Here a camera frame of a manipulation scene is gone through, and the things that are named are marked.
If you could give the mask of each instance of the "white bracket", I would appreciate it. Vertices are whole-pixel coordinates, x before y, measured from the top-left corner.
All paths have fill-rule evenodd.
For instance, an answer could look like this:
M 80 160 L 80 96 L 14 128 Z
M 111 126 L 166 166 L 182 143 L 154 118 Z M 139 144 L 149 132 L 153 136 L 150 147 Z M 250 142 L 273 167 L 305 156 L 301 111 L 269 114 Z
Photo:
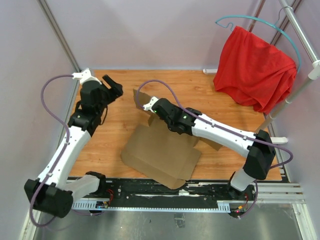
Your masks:
M 84 175 L 82 178 L 65 185 L 65 191 L 71 191 L 73 202 L 98 190 L 100 179 L 93 175 Z
M 96 81 L 102 84 L 102 82 L 98 78 L 92 75 L 89 68 L 86 68 L 82 72 L 74 72 L 72 75 L 73 79 L 79 80 L 81 85 L 88 81 Z
M 64 189 L 69 173 L 75 164 L 77 157 L 79 156 L 81 150 L 84 148 L 86 143 L 91 139 L 89 132 L 82 131 L 80 127 L 71 126 L 69 128 L 70 131 L 70 139 L 68 146 L 66 147 L 63 155 L 61 156 L 58 164 L 55 166 L 52 173 L 49 173 L 52 165 L 56 161 L 58 155 L 60 154 L 64 144 L 66 143 L 66 137 L 64 136 L 63 141 L 59 145 L 55 154 L 51 158 L 51 161 L 48 163 L 46 168 L 40 173 L 38 176 L 39 182 L 42 182 L 47 175 L 49 175 L 49 179 L 45 184 L 50 185 L 52 183 L 56 184 L 55 187 L 58 189 Z
M 216 74 L 218 69 L 217 68 L 213 68 L 213 69 L 203 69 L 202 70 L 204 74 L 206 75 L 210 75 L 210 74 Z
M 239 133 L 241 135 L 250 137 L 255 139 L 255 133 L 250 131 L 243 131 L 237 128 L 234 128 L 232 126 L 223 124 L 221 122 L 218 122 L 209 116 L 205 114 L 199 115 L 200 118 L 207 120 L 208 122 L 211 122 L 213 125 L 219 125 L 221 127 L 224 127 L 226 129 L 232 130 L 233 132 Z M 226 146 L 227 148 L 230 148 L 234 151 L 236 151 L 238 154 L 246 158 L 248 156 L 249 150 L 248 147 L 253 145 L 253 141 L 251 140 L 245 140 L 243 137 L 239 137 L 233 133 L 230 133 L 228 131 L 225 131 L 218 127 L 213 127 L 210 124 L 200 120 L 196 119 L 194 120 L 194 126 L 191 127 L 192 135 L 196 137 L 202 137 L 205 139 L 209 139 L 213 142 L 216 142 L 218 144 L 221 144 L 223 146 Z
M 313 70 L 308 74 L 311 80 L 317 80 L 320 78 L 320 61 L 315 61 L 313 64 Z
M 271 137 L 271 142 L 273 144 L 287 144 L 288 143 L 288 138 L 286 138 L 285 136 L 282 136 L 282 137 L 272 136 Z
M 159 100 L 159 98 L 157 98 L 156 96 L 153 96 L 152 98 L 150 98 L 150 101 L 147 104 L 143 105 L 143 109 L 145 111 L 151 111 L 152 113 L 155 113 L 152 110 L 152 107 L 158 100 Z

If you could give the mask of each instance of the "metal rod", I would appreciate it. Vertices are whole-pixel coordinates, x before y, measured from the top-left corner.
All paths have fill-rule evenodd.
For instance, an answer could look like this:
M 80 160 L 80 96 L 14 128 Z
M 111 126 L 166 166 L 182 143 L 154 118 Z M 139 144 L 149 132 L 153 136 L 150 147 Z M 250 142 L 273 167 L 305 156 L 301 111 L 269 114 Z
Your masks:
M 262 8 L 263 8 L 264 5 L 265 5 L 265 2 L 266 2 L 266 0 L 261 0 L 261 1 L 260 1 L 259 6 L 258 6 L 258 8 L 257 8 L 256 11 L 255 11 L 254 17 L 256 17 L 256 18 L 259 17 L 260 12 L 261 12 Z M 256 22 L 257 22 L 256 20 L 252 20 L 252 22 L 251 22 L 251 24 L 250 24 L 250 26 L 249 26 L 249 28 L 248 28 L 248 31 L 249 31 L 250 33 L 253 31 Z
M 43 10 L 43 13 L 46 16 L 48 22 L 50 23 L 56 37 L 58 38 L 59 42 L 61 43 L 61 46 L 62 46 L 65 54 L 67 55 L 68 59 L 70 60 L 74 70 L 76 72 L 81 72 L 81 69 L 75 59 L 75 56 L 73 55 L 64 35 L 62 34 L 62 32 L 57 24 L 57 21 L 56 21 L 54 15 L 52 14 L 49 5 L 47 4 L 47 1 L 46 0 L 37 0 L 37 2 L 39 3 L 41 9 Z
M 298 7 L 300 6 L 300 4 L 302 3 L 303 0 L 294 0 L 291 7 L 293 9 L 293 12 L 295 13 L 298 9 Z M 279 28 L 283 31 L 286 30 L 287 26 L 289 25 L 289 18 L 287 17 L 287 14 L 285 14 L 285 17 L 283 19 L 283 21 L 281 22 Z M 276 45 L 277 42 L 280 40 L 282 34 L 279 31 L 276 31 L 275 35 L 273 36 L 273 39 L 271 40 L 270 44 L 271 45 Z
M 266 120 L 255 130 L 255 132 L 259 132 L 259 130 L 264 130 L 267 126 L 281 113 L 292 101 L 305 90 L 314 80 L 310 79 L 308 76 L 304 80 L 303 84 L 294 90 L 280 105 L 278 105 L 275 110 L 269 114 Z
M 279 0 L 280 4 L 282 7 L 286 7 L 289 6 L 287 3 L 287 0 Z M 314 63 L 317 60 L 319 60 L 319 57 L 316 53 L 316 51 L 314 50 L 313 46 L 311 45 L 310 41 L 308 40 L 305 32 L 303 31 L 303 29 L 300 27 L 300 24 L 295 16 L 295 13 L 293 12 L 293 10 L 289 7 L 286 7 L 283 9 L 285 14 L 287 15 L 290 23 L 293 26 L 293 29 L 295 30 L 296 34 L 298 35 L 304 49 L 306 50 L 310 60 Z

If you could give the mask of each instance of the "metal floor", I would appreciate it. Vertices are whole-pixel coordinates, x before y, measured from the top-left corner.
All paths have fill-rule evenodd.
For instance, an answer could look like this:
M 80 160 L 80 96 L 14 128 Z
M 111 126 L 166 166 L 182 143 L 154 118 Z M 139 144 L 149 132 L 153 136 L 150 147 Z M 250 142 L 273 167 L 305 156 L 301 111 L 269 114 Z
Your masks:
M 48 219 L 43 216 L 41 222 Z M 290 204 L 256 205 L 242 220 L 227 213 L 108 211 L 101 216 L 74 212 L 36 230 L 34 240 L 302 240 Z

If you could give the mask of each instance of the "wooden floor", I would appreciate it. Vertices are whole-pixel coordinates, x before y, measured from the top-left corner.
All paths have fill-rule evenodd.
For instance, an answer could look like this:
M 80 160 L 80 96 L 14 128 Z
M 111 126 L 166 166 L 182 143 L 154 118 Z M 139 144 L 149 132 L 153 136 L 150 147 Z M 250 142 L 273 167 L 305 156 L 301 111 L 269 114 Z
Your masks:
M 124 165 L 120 152 L 138 124 L 147 125 L 148 115 L 136 109 L 133 88 L 138 88 L 146 80 L 160 79 L 168 83 L 177 94 L 184 107 L 197 109 L 213 119 L 245 131 L 255 131 L 264 120 L 261 113 L 252 107 L 236 104 L 228 95 L 214 91 L 213 76 L 195 70 L 97 70 L 95 75 L 102 79 L 108 74 L 123 85 L 124 94 L 108 107 L 105 123 L 99 126 L 92 139 L 80 153 L 71 176 L 83 176 L 88 171 L 96 171 L 107 177 L 145 178 L 142 173 Z M 174 98 L 160 83 L 146 85 L 142 92 L 151 96 Z M 196 146 L 202 152 L 192 174 L 193 179 L 227 180 L 232 173 L 245 163 L 236 152 L 222 147 L 215 151 L 204 142 Z M 281 180 L 278 168 L 270 170 L 267 180 Z

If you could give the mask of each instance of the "flattened cardboard box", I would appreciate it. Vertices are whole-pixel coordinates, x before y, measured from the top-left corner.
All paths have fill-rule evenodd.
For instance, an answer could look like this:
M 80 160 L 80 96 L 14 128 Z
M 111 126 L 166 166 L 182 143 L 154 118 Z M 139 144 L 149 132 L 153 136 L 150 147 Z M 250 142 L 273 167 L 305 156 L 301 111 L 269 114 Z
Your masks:
M 143 92 L 139 93 L 139 102 L 142 105 L 148 103 L 150 98 Z M 121 159 L 124 164 L 170 189 L 183 186 L 186 180 L 191 178 L 201 156 L 201 152 L 194 148 L 199 139 L 217 151 L 221 147 L 220 144 L 207 139 L 171 132 L 167 124 L 156 114 L 150 111 L 145 113 L 150 115 L 149 126 L 136 127 L 121 151 Z

